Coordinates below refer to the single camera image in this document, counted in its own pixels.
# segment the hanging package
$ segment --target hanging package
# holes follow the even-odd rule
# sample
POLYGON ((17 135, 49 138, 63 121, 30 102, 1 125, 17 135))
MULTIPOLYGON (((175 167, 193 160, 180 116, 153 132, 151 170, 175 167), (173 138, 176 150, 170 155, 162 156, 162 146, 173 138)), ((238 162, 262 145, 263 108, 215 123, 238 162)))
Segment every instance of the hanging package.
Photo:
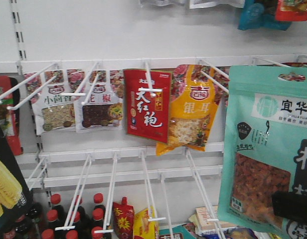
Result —
POLYGON ((173 72, 168 144, 158 142, 156 155, 188 146, 204 151, 218 104, 212 81, 200 65, 179 65, 173 72))
POLYGON ((146 70, 124 70, 127 98, 127 133, 167 143, 171 72, 151 71, 155 92, 139 91, 148 88, 146 70))
MULTIPOLYGON (((0 95, 17 85, 17 80, 8 76, 0 76, 0 95)), ((19 102, 19 89, 2 99, 0 105, 0 127, 14 155, 22 154, 19 141, 19 109, 11 111, 7 106, 15 106, 19 102)))
POLYGON ((277 21, 275 19, 277 4, 277 0, 246 0, 238 29, 247 30, 266 27, 286 31, 291 22, 277 21))
POLYGON ((229 4, 234 7, 243 8, 245 0, 190 0, 189 8, 205 8, 219 4, 229 4))
POLYGON ((307 0, 279 0, 276 19, 279 21, 307 21, 307 0))
POLYGON ((233 66, 229 90, 219 219, 305 238, 307 68, 233 66))
POLYGON ((103 129, 122 129, 123 118, 123 72, 104 70, 93 71, 86 83, 84 93, 88 94, 95 77, 98 79, 85 105, 86 97, 74 102, 76 132, 91 132, 103 129))
MULTIPOLYGON (((37 85, 44 84, 52 77, 56 79, 51 81, 40 93, 31 99, 33 112, 35 115, 36 134, 41 135, 43 132, 51 130, 75 131, 75 114, 74 100, 76 97, 63 96, 61 93, 72 93, 76 90, 79 83, 83 80, 84 74, 79 70, 67 70, 64 75, 62 70, 53 70, 44 72, 43 76, 34 78, 37 85)), ((27 88, 27 91, 33 91, 33 88, 27 88)))

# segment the product label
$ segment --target product label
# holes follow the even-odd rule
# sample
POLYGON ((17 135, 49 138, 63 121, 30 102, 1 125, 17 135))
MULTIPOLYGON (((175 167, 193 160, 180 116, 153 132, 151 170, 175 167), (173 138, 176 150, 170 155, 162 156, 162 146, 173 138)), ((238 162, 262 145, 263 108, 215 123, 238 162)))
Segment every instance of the product label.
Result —
POLYGON ((251 116, 307 128, 307 99, 255 94, 251 116))

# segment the red sauce pouch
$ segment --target red sauce pouch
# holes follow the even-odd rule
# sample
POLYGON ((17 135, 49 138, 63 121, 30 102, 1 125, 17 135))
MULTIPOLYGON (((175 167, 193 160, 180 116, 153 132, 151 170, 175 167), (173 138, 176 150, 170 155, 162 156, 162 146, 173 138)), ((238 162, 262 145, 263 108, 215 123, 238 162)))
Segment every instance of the red sauce pouch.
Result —
POLYGON ((113 202, 114 231, 119 239, 132 239, 135 211, 134 207, 127 205, 127 197, 122 203, 113 202))
POLYGON ((154 89, 162 89, 151 97, 146 70, 124 70, 127 102, 127 133, 168 143, 171 72, 151 71, 154 89))

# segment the red tea package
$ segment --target red tea package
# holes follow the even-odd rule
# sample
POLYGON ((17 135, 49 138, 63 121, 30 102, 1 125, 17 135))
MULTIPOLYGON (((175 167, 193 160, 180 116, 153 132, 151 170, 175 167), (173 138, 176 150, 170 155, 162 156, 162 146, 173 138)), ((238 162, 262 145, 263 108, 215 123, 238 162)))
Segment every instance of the red tea package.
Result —
POLYGON ((171 72, 151 71, 154 89, 162 89, 151 97, 146 71, 124 70, 127 98, 127 133, 168 143, 171 72))
MULTIPOLYGON (((17 84, 16 79, 0 76, 0 95, 17 84)), ((22 154, 18 137, 19 110, 9 111, 7 106, 15 106, 19 102, 19 91, 10 93, 2 100, 0 105, 0 127, 6 136, 7 142, 14 155, 22 154)))
POLYGON ((127 197, 122 198, 122 203, 113 202, 114 230, 120 239, 133 238, 135 211, 133 206, 127 205, 127 197))

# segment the blue package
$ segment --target blue package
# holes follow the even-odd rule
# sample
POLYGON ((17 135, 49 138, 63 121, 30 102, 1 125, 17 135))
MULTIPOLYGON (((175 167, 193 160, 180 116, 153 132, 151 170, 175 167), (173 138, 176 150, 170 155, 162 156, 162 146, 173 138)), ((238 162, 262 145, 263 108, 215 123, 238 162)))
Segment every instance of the blue package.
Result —
POLYGON ((265 0, 246 0, 241 13, 239 30, 255 29, 260 27, 277 30, 287 30, 291 22, 275 20, 276 6, 267 6, 265 0))

